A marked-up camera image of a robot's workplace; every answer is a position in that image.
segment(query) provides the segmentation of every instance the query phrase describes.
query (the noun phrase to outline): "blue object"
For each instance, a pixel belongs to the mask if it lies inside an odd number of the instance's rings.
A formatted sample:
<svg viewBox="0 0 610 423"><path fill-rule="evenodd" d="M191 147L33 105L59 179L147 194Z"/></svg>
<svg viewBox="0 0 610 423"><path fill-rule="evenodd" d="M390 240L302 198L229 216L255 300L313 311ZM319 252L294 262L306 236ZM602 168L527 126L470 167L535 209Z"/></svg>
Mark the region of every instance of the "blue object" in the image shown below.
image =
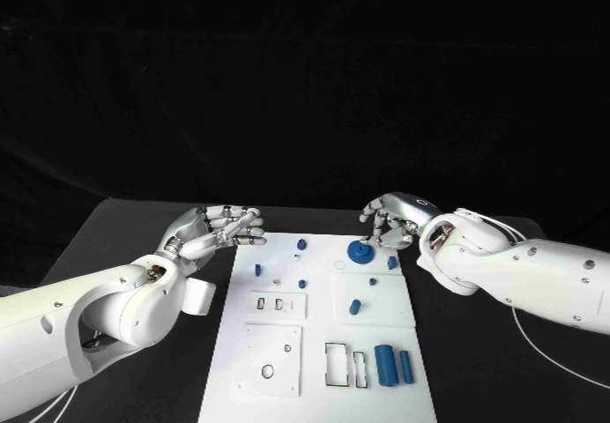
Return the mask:
<svg viewBox="0 0 610 423"><path fill-rule="evenodd" d="M378 361L379 385L388 387L398 385L398 370L391 345L375 347L375 360Z"/></svg>
<svg viewBox="0 0 610 423"><path fill-rule="evenodd" d="M348 256L352 262L366 264L375 258L375 249L371 245L364 244L361 241L353 241L348 245Z"/></svg>
<svg viewBox="0 0 610 423"><path fill-rule="evenodd" d="M397 257L395 256L391 256L391 258L388 259L388 269L392 270L397 267L398 267Z"/></svg>
<svg viewBox="0 0 610 423"><path fill-rule="evenodd" d="M401 351L398 354L401 355L404 382L405 383L413 383L413 371L411 371L410 354L405 351Z"/></svg>
<svg viewBox="0 0 610 423"><path fill-rule="evenodd" d="M356 315L359 313L359 306L361 305L362 305L362 303L359 302L359 300L352 301L352 305L349 306L349 313L352 315Z"/></svg>

